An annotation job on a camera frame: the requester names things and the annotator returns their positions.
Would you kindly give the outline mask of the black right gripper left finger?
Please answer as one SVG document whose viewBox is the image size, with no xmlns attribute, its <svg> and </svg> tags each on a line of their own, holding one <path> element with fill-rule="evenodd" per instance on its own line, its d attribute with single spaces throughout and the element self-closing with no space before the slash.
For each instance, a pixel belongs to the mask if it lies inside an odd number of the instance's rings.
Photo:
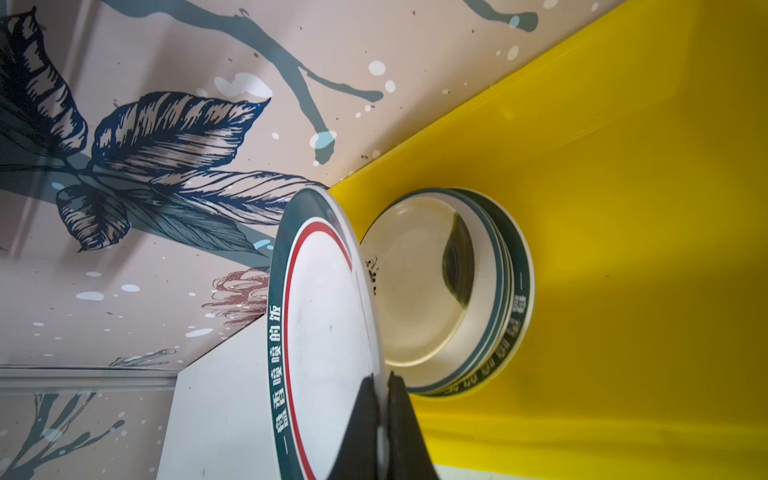
<svg viewBox="0 0 768 480">
<path fill-rule="evenodd" d="M 359 387 L 329 480 L 378 478 L 379 403 L 372 376 Z"/>
</svg>

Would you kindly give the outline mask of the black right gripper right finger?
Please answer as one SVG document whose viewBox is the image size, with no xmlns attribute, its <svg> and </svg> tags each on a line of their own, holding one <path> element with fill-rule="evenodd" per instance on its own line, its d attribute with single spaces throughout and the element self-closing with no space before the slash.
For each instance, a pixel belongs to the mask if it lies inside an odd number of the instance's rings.
<svg viewBox="0 0 768 480">
<path fill-rule="evenodd" d="M 404 380 L 388 378 L 387 435 L 392 480 L 438 480 Z"/>
</svg>

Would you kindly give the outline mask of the cream plate black green patch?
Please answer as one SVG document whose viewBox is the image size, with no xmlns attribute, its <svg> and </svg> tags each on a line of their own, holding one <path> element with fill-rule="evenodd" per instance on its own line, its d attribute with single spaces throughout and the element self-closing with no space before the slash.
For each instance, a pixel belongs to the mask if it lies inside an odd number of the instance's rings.
<svg viewBox="0 0 768 480">
<path fill-rule="evenodd" d="M 465 302 L 449 292 L 443 272 L 455 210 L 414 193 L 383 211 L 360 245 L 385 364 L 398 376 L 400 369 L 434 356 L 465 313 Z"/>
</svg>

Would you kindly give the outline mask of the yellow plastic bin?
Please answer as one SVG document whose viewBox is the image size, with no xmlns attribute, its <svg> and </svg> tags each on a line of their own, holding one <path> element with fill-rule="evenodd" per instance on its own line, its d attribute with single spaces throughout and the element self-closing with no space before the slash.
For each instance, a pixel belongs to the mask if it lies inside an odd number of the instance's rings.
<svg viewBox="0 0 768 480">
<path fill-rule="evenodd" d="M 464 187 L 533 257 L 530 327 L 433 460 L 533 478 L 767 475 L 767 5 L 629 1 L 332 192 L 364 232 Z"/>
</svg>

